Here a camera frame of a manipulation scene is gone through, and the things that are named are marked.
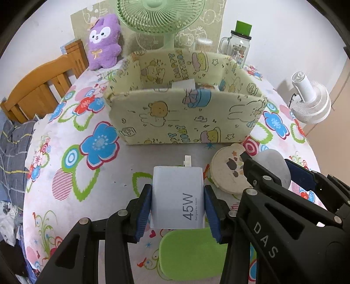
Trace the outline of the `grey rounded object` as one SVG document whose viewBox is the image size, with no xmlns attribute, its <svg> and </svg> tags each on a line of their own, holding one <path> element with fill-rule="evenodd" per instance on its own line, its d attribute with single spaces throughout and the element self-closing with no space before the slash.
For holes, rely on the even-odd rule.
<svg viewBox="0 0 350 284">
<path fill-rule="evenodd" d="M 289 189 L 291 173 L 286 161 L 278 151 L 273 149 L 261 151 L 253 157 L 253 160 L 278 177 L 283 188 Z"/>
</svg>

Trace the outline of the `cream round bear compact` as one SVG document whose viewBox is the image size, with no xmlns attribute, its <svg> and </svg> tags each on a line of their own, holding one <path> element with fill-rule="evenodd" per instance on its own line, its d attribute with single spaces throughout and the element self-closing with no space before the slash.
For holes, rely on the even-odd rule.
<svg viewBox="0 0 350 284">
<path fill-rule="evenodd" d="M 232 194 L 241 195 L 250 188 L 243 167 L 241 154 L 245 152 L 241 144 L 234 143 L 219 149 L 213 156 L 209 169 L 211 179 L 220 190 Z"/>
</svg>

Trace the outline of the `green case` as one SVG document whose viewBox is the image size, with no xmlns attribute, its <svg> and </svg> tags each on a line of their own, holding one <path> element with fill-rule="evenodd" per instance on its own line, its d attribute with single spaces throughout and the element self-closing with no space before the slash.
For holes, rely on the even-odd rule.
<svg viewBox="0 0 350 284">
<path fill-rule="evenodd" d="M 160 242 L 162 273 L 173 281 L 196 281 L 222 274 L 227 245 L 219 244 L 209 228 L 168 232 Z"/>
</svg>

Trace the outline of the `white 45W charger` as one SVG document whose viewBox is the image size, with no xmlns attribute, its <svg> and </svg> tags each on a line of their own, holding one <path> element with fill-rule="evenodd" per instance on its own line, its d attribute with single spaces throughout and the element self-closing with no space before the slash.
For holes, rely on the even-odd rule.
<svg viewBox="0 0 350 284">
<path fill-rule="evenodd" d="M 156 166 L 152 178 L 151 228 L 202 229 L 204 217 L 203 170 L 192 166 L 190 155 L 183 166 Z"/>
</svg>

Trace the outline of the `card box with picture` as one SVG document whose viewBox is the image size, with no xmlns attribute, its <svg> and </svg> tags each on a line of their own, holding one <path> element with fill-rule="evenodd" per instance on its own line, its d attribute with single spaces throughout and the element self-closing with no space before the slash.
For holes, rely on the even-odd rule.
<svg viewBox="0 0 350 284">
<path fill-rule="evenodd" d="M 196 84 L 196 89 L 210 89 L 210 90 L 219 91 L 219 87 L 217 85 L 210 85 L 206 83 Z"/>
</svg>

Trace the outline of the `floral tablecloth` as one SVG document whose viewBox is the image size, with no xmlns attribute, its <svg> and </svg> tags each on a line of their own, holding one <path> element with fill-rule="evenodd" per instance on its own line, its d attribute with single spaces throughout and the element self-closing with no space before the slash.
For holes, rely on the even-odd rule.
<svg viewBox="0 0 350 284">
<path fill-rule="evenodd" d="M 64 237 L 82 217 L 92 221 L 105 219 L 136 198 L 144 184 L 152 183 L 154 166 L 182 165 L 185 154 L 192 156 L 192 165 L 201 167 L 205 184 L 211 184 L 221 199 L 238 208 L 238 195 L 227 194 L 212 184 L 210 161 L 223 144 L 213 143 L 219 133 L 218 123 L 202 108 L 189 108 L 190 118 L 199 130 L 190 134 L 202 137 L 205 143 L 158 145 L 163 140 L 147 138 L 141 144 L 126 145 L 110 126 L 109 107 L 102 97 L 107 79 L 97 81 L 100 72 L 84 72 L 74 83 L 50 120 L 45 123 L 40 141 L 35 146 L 30 177 L 24 199 L 24 244 L 29 264 L 28 272 L 37 279 Z M 265 111 L 272 114 L 265 125 L 264 116 L 243 143 L 252 154 L 274 149 L 301 166 L 320 170 L 316 156 L 306 137 L 299 130 L 287 105 L 267 81 L 253 79 L 253 84 L 267 91 Z M 160 267 L 158 247 L 170 230 L 152 230 L 149 220 L 146 232 L 138 244 L 129 247 L 135 283 L 218 283 L 219 277 L 198 281 L 172 281 Z"/>
</svg>

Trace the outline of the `white floor fan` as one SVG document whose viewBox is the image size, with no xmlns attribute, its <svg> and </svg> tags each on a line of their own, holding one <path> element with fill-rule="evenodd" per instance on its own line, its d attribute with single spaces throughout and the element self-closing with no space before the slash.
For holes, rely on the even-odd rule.
<svg viewBox="0 0 350 284">
<path fill-rule="evenodd" d="M 331 112 L 332 102 L 327 88 L 316 81 L 310 81 L 302 71 L 291 76 L 296 90 L 290 109 L 300 122 L 318 124 L 324 121 Z"/>
</svg>

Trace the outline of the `yellow cartoon storage box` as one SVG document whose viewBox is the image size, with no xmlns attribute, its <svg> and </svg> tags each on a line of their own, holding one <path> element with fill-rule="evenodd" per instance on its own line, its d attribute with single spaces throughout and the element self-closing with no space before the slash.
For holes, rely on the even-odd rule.
<svg viewBox="0 0 350 284">
<path fill-rule="evenodd" d="M 217 85 L 219 91 L 196 89 Z M 127 144 L 239 143 L 268 99 L 230 56 L 185 49 L 134 52 L 104 93 Z"/>
</svg>

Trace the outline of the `white crumpled clothing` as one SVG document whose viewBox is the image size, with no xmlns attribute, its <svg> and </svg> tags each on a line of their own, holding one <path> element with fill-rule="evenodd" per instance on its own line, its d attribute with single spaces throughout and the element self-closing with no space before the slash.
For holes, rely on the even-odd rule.
<svg viewBox="0 0 350 284">
<path fill-rule="evenodd" d="M 15 246 L 18 229 L 23 223 L 23 210 L 11 202 L 1 201 L 0 231 L 3 240 L 10 246 Z"/>
</svg>

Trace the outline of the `glass mug jar green lid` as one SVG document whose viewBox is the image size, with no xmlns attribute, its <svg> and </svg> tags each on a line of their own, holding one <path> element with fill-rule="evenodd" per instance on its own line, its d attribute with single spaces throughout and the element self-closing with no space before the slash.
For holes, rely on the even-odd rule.
<svg viewBox="0 0 350 284">
<path fill-rule="evenodd" d="M 242 21 L 236 22 L 236 27 L 231 30 L 229 37 L 223 37 L 218 46 L 221 54 L 231 56 L 242 69 L 246 62 L 246 58 L 250 48 L 250 36 L 252 26 Z"/>
</svg>

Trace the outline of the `cotton swab container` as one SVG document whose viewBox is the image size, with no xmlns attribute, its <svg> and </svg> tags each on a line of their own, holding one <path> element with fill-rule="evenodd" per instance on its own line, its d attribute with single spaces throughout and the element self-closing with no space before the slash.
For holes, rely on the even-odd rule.
<svg viewBox="0 0 350 284">
<path fill-rule="evenodd" d="M 200 52 L 209 52 L 212 47 L 213 41 L 208 38 L 197 38 L 195 44 L 195 50 Z"/>
</svg>

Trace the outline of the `grey plaid blanket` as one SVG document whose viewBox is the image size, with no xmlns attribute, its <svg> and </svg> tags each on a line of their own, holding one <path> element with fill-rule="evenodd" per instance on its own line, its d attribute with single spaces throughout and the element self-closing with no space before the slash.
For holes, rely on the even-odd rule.
<svg viewBox="0 0 350 284">
<path fill-rule="evenodd" d="M 23 208 L 28 169 L 25 161 L 35 120 L 20 124 L 6 120 L 1 130 L 1 189 L 5 200 Z"/>
</svg>

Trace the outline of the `green desk fan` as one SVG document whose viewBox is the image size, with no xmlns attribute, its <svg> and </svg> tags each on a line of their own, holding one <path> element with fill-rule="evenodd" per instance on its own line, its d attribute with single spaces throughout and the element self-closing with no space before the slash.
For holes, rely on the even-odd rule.
<svg viewBox="0 0 350 284">
<path fill-rule="evenodd" d="M 205 1 L 125 0 L 116 1 L 118 18 L 128 28 L 153 36 L 163 36 L 163 47 L 174 47 L 175 35 L 192 25 L 201 15 Z"/>
</svg>

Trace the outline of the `purple plush bunny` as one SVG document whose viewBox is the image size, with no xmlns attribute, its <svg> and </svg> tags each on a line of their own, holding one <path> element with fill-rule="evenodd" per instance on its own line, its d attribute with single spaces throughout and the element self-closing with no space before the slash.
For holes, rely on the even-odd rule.
<svg viewBox="0 0 350 284">
<path fill-rule="evenodd" d="M 117 64 L 117 58 L 122 52 L 118 44 L 120 35 L 121 25 L 116 14 L 106 14 L 96 21 L 88 38 L 90 70 L 108 69 Z"/>
</svg>

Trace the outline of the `beige cartoon wall mat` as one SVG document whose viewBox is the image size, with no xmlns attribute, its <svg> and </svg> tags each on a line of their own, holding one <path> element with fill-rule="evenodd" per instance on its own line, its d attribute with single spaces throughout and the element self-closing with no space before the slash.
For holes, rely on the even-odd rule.
<svg viewBox="0 0 350 284">
<path fill-rule="evenodd" d="M 176 48 L 195 49 L 197 39 L 207 38 L 212 40 L 210 52 L 216 52 L 222 28 L 222 19 L 226 1 L 206 1 L 200 17 L 188 28 L 178 32 L 174 38 Z M 84 48 L 88 49 L 88 36 L 90 28 L 96 21 L 107 14 L 114 13 L 112 1 L 98 1 L 71 15 L 72 29 L 76 39 L 83 42 Z M 163 36 L 153 36 L 132 31 L 126 25 L 121 24 L 122 34 L 119 45 L 122 46 L 124 56 L 137 50 L 155 50 L 162 48 Z"/>
</svg>

